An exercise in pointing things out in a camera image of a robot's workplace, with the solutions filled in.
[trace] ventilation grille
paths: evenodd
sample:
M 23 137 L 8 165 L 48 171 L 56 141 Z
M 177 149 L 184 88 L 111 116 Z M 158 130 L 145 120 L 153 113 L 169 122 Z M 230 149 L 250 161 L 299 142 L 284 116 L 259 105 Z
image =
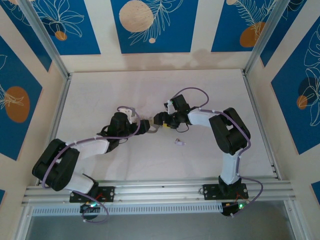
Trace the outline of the ventilation grille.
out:
M 137 215 L 137 214 L 187 214 L 187 213 L 221 213 L 221 203 L 197 204 L 139 204 L 139 205 L 111 205 L 106 206 L 110 215 Z M 104 209 L 97 208 L 86 215 L 106 214 Z M 78 216 L 80 206 L 52 206 L 35 207 L 32 216 Z

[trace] blue panel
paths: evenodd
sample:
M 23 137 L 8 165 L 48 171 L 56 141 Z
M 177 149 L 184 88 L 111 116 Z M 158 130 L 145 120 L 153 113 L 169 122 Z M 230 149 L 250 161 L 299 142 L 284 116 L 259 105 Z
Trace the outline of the blue panel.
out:
M 84 0 L 31 3 L 61 55 L 100 54 Z
M 320 143 L 320 18 L 272 80 L 299 154 Z
M 17 160 L 41 85 L 0 37 L 0 154 Z
M 31 28 L 29 22 L 21 12 L 21 9 L 9 0 L 0 0 L 0 5 L 9 16 L 15 27 L 21 33 L 24 40 L 29 44 L 30 48 L 42 63 L 44 68 L 49 71 L 52 60 L 40 42 L 39 38 Z
M 266 66 L 307 0 L 291 0 L 260 57 Z
M 2 200 L 4 199 L 5 193 L 6 191 L 0 189 L 0 206 L 1 206 Z
M 211 51 L 251 51 L 275 4 L 275 0 L 225 0 Z
M 123 54 L 190 52 L 198 0 L 111 0 L 111 4 Z M 129 12 L 126 22 L 135 32 L 121 22 L 121 11 L 123 18 Z
M 311 186 L 314 191 L 315 197 L 318 200 L 318 203 L 320 204 L 320 181 L 312 183 Z

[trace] white table surface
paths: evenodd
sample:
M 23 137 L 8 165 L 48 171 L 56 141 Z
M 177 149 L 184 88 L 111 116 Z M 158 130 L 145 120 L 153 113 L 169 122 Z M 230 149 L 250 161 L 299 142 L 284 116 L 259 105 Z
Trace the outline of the white table surface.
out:
M 93 137 L 110 123 L 118 106 L 135 107 L 143 118 L 165 111 L 164 103 L 185 87 L 210 96 L 203 109 L 236 109 L 251 133 L 252 147 L 242 155 L 240 174 L 272 176 L 273 171 L 239 69 L 74 73 L 57 138 L 73 142 Z M 190 107 L 204 103 L 197 90 L 183 93 Z M 179 138 L 184 146 L 174 144 Z M 213 132 L 190 126 L 185 133 L 160 128 L 134 136 L 110 153 L 79 160 L 75 170 L 96 180 L 158 180 L 218 177 L 223 153 Z

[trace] white platform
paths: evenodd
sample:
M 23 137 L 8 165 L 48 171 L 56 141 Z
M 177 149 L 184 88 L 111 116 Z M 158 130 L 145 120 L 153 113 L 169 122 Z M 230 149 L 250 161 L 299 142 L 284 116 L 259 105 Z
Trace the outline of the white platform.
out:
M 273 171 L 238 69 L 75 73 L 62 113 L 57 138 L 89 138 L 110 123 L 121 105 L 135 107 L 144 118 L 163 112 L 164 103 L 185 87 L 199 87 L 209 96 L 204 109 L 237 110 L 251 133 L 252 147 L 242 156 L 243 176 L 272 176 Z M 191 107 L 205 102 L 197 90 L 183 92 Z M 177 146 L 179 138 L 185 146 Z M 76 171 L 97 180 L 157 180 L 218 177 L 222 152 L 210 128 L 190 126 L 185 133 L 160 128 L 134 136 L 108 154 L 81 160 Z

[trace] white vent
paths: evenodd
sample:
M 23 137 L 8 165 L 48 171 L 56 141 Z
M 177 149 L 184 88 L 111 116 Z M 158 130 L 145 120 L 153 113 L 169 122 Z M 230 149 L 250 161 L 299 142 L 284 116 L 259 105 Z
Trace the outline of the white vent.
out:
M 221 213 L 221 203 L 106 205 L 110 215 Z M 106 214 L 97 208 L 86 215 Z M 35 207 L 33 216 L 78 216 L 80 205 Z

